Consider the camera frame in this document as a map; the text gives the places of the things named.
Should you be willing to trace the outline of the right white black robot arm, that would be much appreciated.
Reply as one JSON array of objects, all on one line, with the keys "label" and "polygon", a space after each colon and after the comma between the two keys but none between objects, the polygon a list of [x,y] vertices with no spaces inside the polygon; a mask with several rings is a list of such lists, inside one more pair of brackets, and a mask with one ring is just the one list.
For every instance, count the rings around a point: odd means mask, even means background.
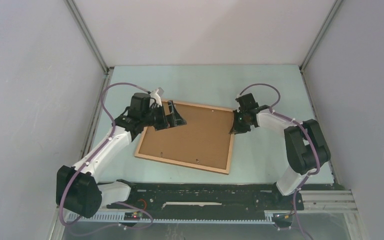
[{"label": "right white black robot arm", "polygon": [[275,192],[270,196],[275,208],[284,209],[291,202],[290,195],[331,160],[321,127],[315,119],[299,122],[268,105],[259,105],[251,93],[239,95],[235,100],[238,108],[233,111],[231,134],[244,134],[252,127],[263,127],[284,138],[289,166],[275,183]]}]

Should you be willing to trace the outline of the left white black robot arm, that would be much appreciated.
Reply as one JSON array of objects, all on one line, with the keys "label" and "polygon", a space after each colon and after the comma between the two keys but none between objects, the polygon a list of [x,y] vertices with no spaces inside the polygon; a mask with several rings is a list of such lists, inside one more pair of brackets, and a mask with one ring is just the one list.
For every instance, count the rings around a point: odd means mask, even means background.
[{"label": "left white black robot arm", "polygon": [[159,91],[135,93],[130,105],[117,118],[99,144],[73,166],[63,165],[56,175],[56,203],[60,208],[91,218],[103,206],[120,202],[125,208],[133,208],[138,194],[125,180],[100,183],[104,170],[116,155],[146,127],[156,131],[180,127],[187,121],[169,100],[165,111]]}]

